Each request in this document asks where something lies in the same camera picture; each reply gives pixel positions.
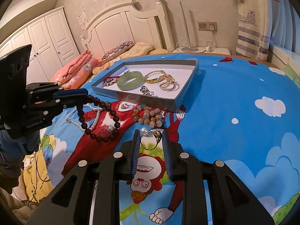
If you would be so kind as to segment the gloved left hand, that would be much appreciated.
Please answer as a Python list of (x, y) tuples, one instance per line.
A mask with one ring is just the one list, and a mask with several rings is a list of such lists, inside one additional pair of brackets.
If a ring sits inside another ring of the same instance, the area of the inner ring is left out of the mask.
[(1, 168), (18, 169), (26, 155), (38, 151), (40, 131), (12, 139), (6, 130), (1, 130)]

